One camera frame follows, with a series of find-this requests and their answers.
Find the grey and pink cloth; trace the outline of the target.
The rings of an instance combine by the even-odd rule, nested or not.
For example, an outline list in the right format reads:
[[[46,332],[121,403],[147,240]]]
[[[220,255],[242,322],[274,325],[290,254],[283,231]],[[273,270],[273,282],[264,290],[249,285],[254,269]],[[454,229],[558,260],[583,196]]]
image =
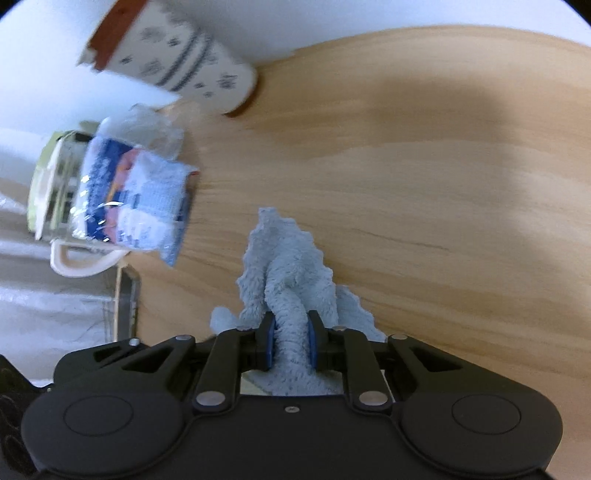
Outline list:
[[[249,233],[242,262],[236,280],[242,312],[235,316],[228,308],[214,308],[211,330],[221,334],[236,327],[256,328],[267,311],[273,312],[273,366],[267,372],[247,372],[245,380],[266,395],[341,394],[338,373],[318,373],[311,367],[308,311],[318,311],[325,328],[344,326],[363,332],[370,341],[385,341],[386,334],[360,297],[335,284],[311,233],[274,208],[259,209],[259,223]]]

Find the glass kettle with cream lid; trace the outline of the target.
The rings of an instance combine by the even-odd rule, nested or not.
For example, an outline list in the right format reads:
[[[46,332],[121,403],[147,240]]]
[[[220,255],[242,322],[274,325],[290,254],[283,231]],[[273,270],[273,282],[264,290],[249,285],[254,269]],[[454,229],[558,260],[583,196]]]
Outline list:
[[[30,182],[27,225],[37,241],[50,244],[50,266],[66,278],[101,274],[128,251],[86,237],[80,169],[92,136],[56,132],[43,147]]]

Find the blue white plastic food bag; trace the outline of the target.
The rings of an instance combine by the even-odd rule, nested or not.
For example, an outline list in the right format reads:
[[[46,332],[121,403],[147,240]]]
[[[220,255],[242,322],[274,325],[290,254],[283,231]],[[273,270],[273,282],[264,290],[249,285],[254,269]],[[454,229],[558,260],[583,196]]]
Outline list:
[[[105,118],[70,207],[70,236],[94,248],[156,252],[176,263],[199,170],[179,160],[184,131],[144,105]]]

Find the red lidded white tumbler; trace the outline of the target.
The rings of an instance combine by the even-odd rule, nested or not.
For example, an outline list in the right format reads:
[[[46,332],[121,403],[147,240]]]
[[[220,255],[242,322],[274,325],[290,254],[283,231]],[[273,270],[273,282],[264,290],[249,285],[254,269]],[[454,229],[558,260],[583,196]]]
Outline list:
[[[165,1],[117,1],[78,63],[132,78],[227,115],[249,102],[259,74]]]

